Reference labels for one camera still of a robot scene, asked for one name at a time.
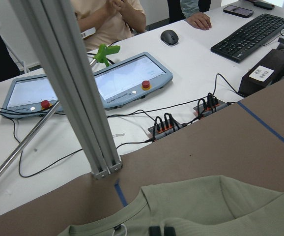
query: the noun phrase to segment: computer mouse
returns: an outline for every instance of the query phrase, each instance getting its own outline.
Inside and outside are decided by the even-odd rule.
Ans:
[[[178,35],[175,31],[168,29],[161,34],[161,40],[165,42],[167,45],[172,46],[178,43]]]

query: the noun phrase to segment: green plastic object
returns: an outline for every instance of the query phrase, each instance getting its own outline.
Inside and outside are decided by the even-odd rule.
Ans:
[[[109,66],[106,55],[118,53],[119,50],[120,46],[118,45],[107,47],[105,44],[101,44],[99,45],[98,52],[94,56],[94,59],[96,59],[99,63],[105,63],[106,66]]]

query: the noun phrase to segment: tablet screen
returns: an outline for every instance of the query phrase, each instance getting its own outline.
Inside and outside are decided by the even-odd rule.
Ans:
[[[144,80],[150,80],[163,74],[165,74],[165,71],[146,55],[143,55],[96,75],[95,81],[101,96],[106,100],[142,84]]]
[[[57,100],[47,77],[17,81],[7,108]]]

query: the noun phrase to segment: olive green shirt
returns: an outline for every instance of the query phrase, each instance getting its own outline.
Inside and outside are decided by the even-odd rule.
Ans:
[[[225,176],[150,185],[116,214],[59,236],[111,236],[120,224],[115,235],[126,228],[128,236],[148,236],[150,226],[163,235],[170,226],[177,236],[284,236],[284,193]]]

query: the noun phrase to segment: keyboard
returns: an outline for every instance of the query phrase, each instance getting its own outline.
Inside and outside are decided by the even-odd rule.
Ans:
[[[211,51],[240,63],[283,28],[283,18],[262,14],[214,45]]]

